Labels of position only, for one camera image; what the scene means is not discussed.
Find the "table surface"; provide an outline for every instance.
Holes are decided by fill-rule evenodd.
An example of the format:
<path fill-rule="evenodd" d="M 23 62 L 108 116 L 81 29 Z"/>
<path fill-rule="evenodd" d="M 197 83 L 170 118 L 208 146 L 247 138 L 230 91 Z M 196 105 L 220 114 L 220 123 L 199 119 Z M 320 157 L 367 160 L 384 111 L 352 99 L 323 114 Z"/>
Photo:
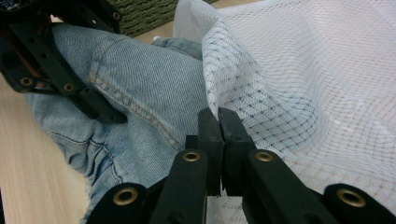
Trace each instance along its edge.
<path fill-rule="evenodd" d="M 257 0 L 219 0 L 215 8 Z M 168 22 L 136 39 L 172 36 Z M 7 224 L 78 223 L 88 206 L 85 180 L 41 131 L 23 94 L 0 76 L 0 188 Z"/>

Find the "denim fabric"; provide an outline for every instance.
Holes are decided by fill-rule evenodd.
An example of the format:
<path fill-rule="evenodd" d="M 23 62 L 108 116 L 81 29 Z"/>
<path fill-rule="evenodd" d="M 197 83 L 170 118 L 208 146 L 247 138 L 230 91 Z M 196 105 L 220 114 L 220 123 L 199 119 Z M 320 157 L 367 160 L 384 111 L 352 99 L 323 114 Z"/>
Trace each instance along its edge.
<path fill-rule="evenodd" d="M 197 113 L 207 107 L 202 62 L 196 59 L 201 49 L 184 39 L 165 49 L 67 24 L 52 32 L 78 76 L 128 118 L 123 124 L 102 124 L 61 96 L 27 95 L 43 130 L 88 180 L 87 218 L 115 185 L 149 187 L 165 177 L 185 135 L 197 133 Z"/>

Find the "white fabric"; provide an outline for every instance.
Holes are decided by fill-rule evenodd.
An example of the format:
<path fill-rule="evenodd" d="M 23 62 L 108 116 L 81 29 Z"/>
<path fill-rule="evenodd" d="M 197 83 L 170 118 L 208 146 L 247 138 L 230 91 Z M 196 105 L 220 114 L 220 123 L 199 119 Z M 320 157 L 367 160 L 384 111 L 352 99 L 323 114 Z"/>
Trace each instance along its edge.
<path fill-rule="evenodd" d="M 180 0 L 174 36 L 203 44 L 208 104 L 237 111 L 258 148 L 311 189 L 363 189 L 396 214 L 396 2 Z M 245 223 L 240 199 L 208 223 Z"/>

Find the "wooden table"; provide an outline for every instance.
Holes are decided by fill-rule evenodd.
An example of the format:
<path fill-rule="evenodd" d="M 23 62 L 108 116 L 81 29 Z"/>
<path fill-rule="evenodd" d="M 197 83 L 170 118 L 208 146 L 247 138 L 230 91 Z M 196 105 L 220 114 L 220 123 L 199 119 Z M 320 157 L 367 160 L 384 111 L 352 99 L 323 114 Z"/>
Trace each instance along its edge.
<path fill-rule="evenodd" d="M 215 8 L 256 0 L 220 0 Z M 173 23 L 138 36 L 172 36 Z M 0 76 L 0 188 L 7 224 L 78 223 L 88 206 L 85 180 L 64 161 L 61 150 L 41 131 L 23 94 Z"/>

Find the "wrinkled cloth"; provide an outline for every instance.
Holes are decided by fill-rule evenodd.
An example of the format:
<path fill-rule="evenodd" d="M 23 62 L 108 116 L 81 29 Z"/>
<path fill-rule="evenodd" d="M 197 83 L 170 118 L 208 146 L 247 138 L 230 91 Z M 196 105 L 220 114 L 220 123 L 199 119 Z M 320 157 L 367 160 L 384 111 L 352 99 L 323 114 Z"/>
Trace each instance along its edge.
<path fill-rule="evenodd" d="M 52 34 L 75 73 L 128 118 L 103 124 L 64 97 L 27 94 L 35 119 L 87 178 L 85 223 L 112 187 L 132 182 L 148 188 L 166 177 L 186 134 L 197 134 L 197 113 L 207 108 L 202 61 L 195 58 L 201 46 L 181 38 L 154 46 L 67 24 L 54 26 Z"/>
<path fill-rule="evenodd" d="M 180 0 L 174 36 L 203 46 L 206 97 L 311 189 L 346 183 L 396 214 L 396 3 Z M 211 199 L 211 223 L 246 223 Z"/>

